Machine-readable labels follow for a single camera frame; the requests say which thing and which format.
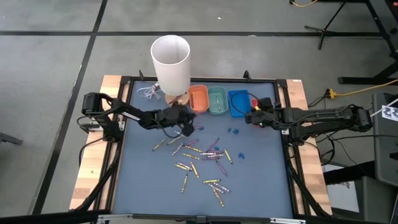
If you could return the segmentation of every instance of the yellow cable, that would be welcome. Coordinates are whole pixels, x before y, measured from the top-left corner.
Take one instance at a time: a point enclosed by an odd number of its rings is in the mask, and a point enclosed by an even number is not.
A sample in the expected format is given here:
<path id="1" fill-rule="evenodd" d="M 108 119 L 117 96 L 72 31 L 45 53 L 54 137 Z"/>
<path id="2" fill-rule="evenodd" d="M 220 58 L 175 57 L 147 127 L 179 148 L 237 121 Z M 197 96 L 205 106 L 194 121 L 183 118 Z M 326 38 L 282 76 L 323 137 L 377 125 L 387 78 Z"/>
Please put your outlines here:
<path id="1" fill-rule="evenodd" d="M 330 96 L 331 96 L 332 99 L 334 98 L 334 96 L 348 96 L 348 95 L 352 95 L 352 94 L 355 94 L 355 93 L 361 93 L 363 91 L 372 90 L 372 89 L 375 89 L 375 88 L 379 88 L 379 87 L 383 87 L 383 86 L 386 86 L 386 85 L 390 85 L 391 83 L 394 83 L 394 82 L 398 82 L 398 79 L 393 80 L 391 82 L 387 82 L 387 83 L 382 84 L 382 85 L 372 86 L 372 87 L 365 88 L 365 89 L 362 89 L 362 90 L 352 91 L 350 93 L 342 93 L 341 94 L 341 93 L 335 93 L 333 90 L 331 90 L 330 91 Z"/>
<path id="2" fill-rule="evenodd" d="M 295 5 L 295 6 L 297 6 L 297 7 L 307 7 L 307 6 L 309 6 L 309 5 L 313 4 L 313 3 L 316 3 L 317 1 L 318 1 L 318 0 L 315 0 L 315 1 L 310 2 L 310 3 L 308 3 L 308 4 L 305 4 L 305 5 L 299 5 L 299 4 L 297 4 L 296 2 L 293 2 L 293 1 L 291 1 L 291 3 L 292 3 L 293 5 Z"/>

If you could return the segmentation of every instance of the sticker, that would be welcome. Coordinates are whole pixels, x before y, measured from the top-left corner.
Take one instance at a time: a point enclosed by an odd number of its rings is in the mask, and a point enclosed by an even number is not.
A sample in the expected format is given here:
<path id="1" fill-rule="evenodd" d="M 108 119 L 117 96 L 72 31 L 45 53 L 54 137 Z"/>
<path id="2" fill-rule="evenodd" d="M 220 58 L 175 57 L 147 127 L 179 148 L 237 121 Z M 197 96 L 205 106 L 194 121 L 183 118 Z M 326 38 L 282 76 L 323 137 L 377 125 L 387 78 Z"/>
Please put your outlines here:
<path id="1" fill-rule="evenodd" d="M 128 118 L 134 119 L 134 120 L 136 120 L 136 121 L 141 120 L 141 119 L 137 118 L 136 116 L 131 115 L 131 114 L 127 113 L 127 112 L 123 112 L 122 115 L 123 115 L 123 116 L 126 116 L 126 117 L 128 117 Z"/>
<path id="2" fill-rule="evenodd" d="M 390 106 L 382 106 L 382 108 L 383 110 L 381 111 L 381 115 L 383 118 L 398 121 L 398 108 Z"/>

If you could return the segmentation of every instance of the white cable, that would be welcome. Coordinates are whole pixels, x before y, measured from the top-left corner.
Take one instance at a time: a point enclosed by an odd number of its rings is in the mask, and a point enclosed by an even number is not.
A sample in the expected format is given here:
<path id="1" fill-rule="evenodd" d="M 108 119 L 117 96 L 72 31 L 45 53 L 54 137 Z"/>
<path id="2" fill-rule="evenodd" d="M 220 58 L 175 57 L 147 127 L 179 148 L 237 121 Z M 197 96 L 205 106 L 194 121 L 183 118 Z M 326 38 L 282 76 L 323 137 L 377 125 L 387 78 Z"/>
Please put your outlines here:
<path id="1" fill-rule="evenodd" d="M 140 88 L 139 90 L 137 90 L 137 93 L 139 91 L 144 90 L 144 94 L 139 96 L 143 96 L 146 97 L 148 100 L 150 100 L 152 98 L 152 95 L 155 95 L 155 97 L 157 99 L 160 99 L 160 95 L 157 94 L 157 92 L 161 91 L 161 90 L 156 90 L 159 87 L 159 82 L 155 83 L 154 85 L 150 86 L 150 87 L 144 87 L 144 88 Z"/>
<path id="2" fill-rule="evenodd" d="M 393 102 L 389 103 L 389 104 L 388 104 L 387 106 L 385 106 L 384 108 L 393 105 L 396 101 L 398 101 L 398 98 L 397 98 L 396 100 L 394 100 Z M 374 115 L 380 113 L 382 110 L 384 110 L 384 108 L 381 107 L 381 109 L 379 109 L 378 111 L 374 112 L 374 113 L 371 115 L 371 117 L 373 117 Z"/>

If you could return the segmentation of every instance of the concrete floor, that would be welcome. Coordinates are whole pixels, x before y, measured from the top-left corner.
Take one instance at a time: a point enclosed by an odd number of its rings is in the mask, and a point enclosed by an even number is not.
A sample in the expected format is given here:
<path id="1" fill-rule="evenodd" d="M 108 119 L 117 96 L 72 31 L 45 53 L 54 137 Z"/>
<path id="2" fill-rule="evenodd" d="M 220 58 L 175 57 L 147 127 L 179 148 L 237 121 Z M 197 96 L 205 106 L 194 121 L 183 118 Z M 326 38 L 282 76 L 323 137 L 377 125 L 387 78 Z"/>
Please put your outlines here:
<path id="1" fill-rule="evenodd" d="M 297 8 L 288 0 L 109 0 L 100 30 L 297 31 L 323 27 L 337 3 Z M 372 1 L 385 28 L 396 25 L 384 1 Z M 91 31 L 100 0 L 0 2 L 0 30 Z M 363 4 L 347 4 L 330 26 L 335 31 L 377 31 Z M 75 105 L 43 212 L 66 211 L 78 172 L 78 150 L 86 141 L 75 120 L 82 97 L 99 91 L 103 75 L 155 75 L 149 48 L 157 37 L 97 37 Z M 185 37 L 192 48 L 192 76 L 302 79 L 307 100 L 326 88 L 339 93 L 366 86 L 339 85 L 338 76 L 370 77 L 393 62 L 382 39 Z M 0 216 L 24 215 L 44 172 L 55 133 L 79 71 L 88 37 L 0 36 L 0 131 L 24 139 L 22 146 L 0 144 Z M 396 92 L 389 86 L 380 91 Z M 371 93 L 328 100 L 328 107 L 355 103 L 371 107 Z M 355 135 L 342 131 L 336 136 Z M 347 139 L 356 162 L 373 159 L 372 139 Z M 319 145 L 329 150 L 327 142 Z M 336 147 L 335 161 L 353 164 Z"/>

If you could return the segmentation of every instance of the blue mat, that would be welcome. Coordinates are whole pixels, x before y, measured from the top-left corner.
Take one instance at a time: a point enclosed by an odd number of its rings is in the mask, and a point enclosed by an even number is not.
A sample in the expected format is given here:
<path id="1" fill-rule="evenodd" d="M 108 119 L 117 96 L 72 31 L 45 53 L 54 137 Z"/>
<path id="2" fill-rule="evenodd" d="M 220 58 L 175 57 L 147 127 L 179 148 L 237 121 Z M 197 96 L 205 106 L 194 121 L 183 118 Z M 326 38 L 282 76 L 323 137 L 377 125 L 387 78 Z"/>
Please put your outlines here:
<path id="1" fill-rule="evenodd" d="M 152 84 L 134 82 L 133 106 L 141 110 L 167 107 L 163 98 L 147 100 L 136 93 L 138 89 Z M 270 97 L 275 102 L 274 86 L 270 83 L 191 83 L 197 84 L 222 86 L 227 91 L 248 90 L 259 98 Z M 208 111 L 199 114 L 194 124 L 204 126 L 204 130 L 196 130 L 188 139 L 178 140 L 170 146 L 163 144 L 154 152 L 152 149 L 165 137 L 164 133 L 161 130 L 145 130 L 129 120 L 113 213 L 292 218 L 280 132 L 248 125 L 244 118 L 232 118 L 229 110 L 223 115 L 211 115 Z M 239 130 L 238 134 L 233 133 L 235 129 Z M 174 130 L 178 128 L 166 129 L 170 135 L 175 135 Z M 227 177 L 215 161 L 198 161 L 182 155 L 182 152 L 198 155 L 195 151 L 181 148 L 175 156 L 171 156 L 182 142 L 199 139 L 193 147 L 205 151 L 216 138 L 220 138 L 216 146 L 220 150 L 227 148 L 233 160 L 232 165 L 226 157 L 220 159 Z M 245 159 L 238 158 L 240 152 Z M 198 170 L 200 180 L 189 172 L 185 192 L 181 194 L 187 172 L 174 164 L 189 164 L 191 161 Z M 220 194 L 224 207 L 220 206 L 212 189 L 202 183 L 206 179 L 221 179 L 220 184 L 231 190 L 231 193 Z"/>

